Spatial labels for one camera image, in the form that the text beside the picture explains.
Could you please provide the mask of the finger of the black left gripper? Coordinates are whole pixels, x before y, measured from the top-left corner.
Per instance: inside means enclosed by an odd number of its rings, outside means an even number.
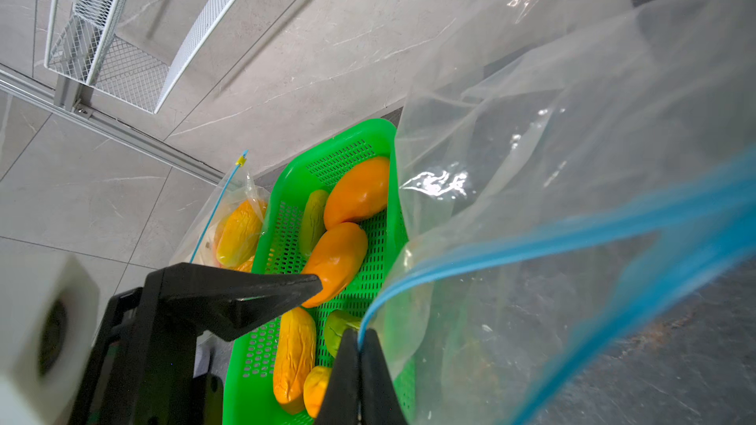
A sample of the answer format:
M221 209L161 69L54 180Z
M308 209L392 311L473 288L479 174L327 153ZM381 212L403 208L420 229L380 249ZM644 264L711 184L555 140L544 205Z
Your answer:
M145 282L157 312L226 342L300 307L321 289L317 275L254 275L189 263L157 270Z

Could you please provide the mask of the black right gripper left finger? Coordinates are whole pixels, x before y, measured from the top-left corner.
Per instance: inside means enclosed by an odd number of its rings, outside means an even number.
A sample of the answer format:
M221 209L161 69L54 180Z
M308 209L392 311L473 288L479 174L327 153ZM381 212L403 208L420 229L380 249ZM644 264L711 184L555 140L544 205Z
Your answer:
M346 329L315 425L358 425L360 356L358 333Z

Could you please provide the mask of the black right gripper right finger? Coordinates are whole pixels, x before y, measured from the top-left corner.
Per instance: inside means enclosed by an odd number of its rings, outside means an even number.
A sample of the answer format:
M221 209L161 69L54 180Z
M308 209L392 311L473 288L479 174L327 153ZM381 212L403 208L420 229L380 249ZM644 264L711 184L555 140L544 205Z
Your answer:
M378 334L366 331L359 353L360 413L366 425L407 425Z

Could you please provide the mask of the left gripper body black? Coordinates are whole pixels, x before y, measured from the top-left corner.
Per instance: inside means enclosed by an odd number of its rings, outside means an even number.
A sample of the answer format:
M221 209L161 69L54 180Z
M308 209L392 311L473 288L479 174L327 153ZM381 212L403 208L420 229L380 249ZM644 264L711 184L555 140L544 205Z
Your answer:
M194 375L195 327L142 287L110 298L69 424L221 424L222 380Z

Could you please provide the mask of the clear zip-top bag blue zipper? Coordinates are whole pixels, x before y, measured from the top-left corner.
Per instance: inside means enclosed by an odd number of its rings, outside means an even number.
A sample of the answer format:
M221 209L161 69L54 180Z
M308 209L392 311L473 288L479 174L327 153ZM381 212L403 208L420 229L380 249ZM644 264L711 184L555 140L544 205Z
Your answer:
M250 273L270 193L245 167L243 153L193 220L169 263L190 263Z

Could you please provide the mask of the large orange mango top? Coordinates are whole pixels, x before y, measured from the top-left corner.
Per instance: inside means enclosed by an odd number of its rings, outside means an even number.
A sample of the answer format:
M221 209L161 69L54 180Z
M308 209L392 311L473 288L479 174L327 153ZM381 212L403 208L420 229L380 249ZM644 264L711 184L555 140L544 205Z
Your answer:
M330 230L342 222L363 222L388 206L390 159L374 157L348 171L331 191L324 210Z

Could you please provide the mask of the spare clear plastic bag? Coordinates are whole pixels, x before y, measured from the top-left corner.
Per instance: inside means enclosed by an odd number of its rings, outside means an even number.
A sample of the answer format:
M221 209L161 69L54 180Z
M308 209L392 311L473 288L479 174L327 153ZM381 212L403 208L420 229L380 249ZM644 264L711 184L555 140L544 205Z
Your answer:
M755 420L755 0L467 0L365 328L409 424Z

